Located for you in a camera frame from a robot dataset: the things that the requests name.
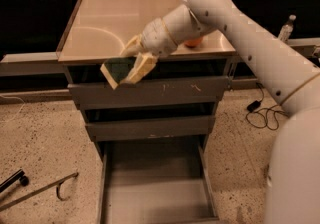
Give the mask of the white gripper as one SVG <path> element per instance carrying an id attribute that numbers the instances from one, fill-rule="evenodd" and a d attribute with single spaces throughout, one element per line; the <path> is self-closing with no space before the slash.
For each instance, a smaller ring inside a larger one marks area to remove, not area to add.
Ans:
<path id="1" fill-rule="evenodd" d="M 131 57 L 138 54 L 133 67 L 128 75 L 121 80 L 121 84 L 138 83 L 155 68 L 158 62 L 157 57 L 167 57 L 177 47 L 178 45 L 172 39 L 164 21 L 161 18 L 151 21 L 145 26 L 142 34 L 133 36 L 120 53 L 121 57 Z"/>

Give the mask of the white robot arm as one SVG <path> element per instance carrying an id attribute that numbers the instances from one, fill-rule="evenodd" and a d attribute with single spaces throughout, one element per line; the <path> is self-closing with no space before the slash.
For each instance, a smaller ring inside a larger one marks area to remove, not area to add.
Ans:
<path id="1" fill-rule="evenodd" d="M 124 56 L 165 57 L 221 31 L 289 115 L 274 141 L 264 224 L 320 224 L 320 69 L 243 14 L 232 0 L 186 0 L 133 37 Z"/>

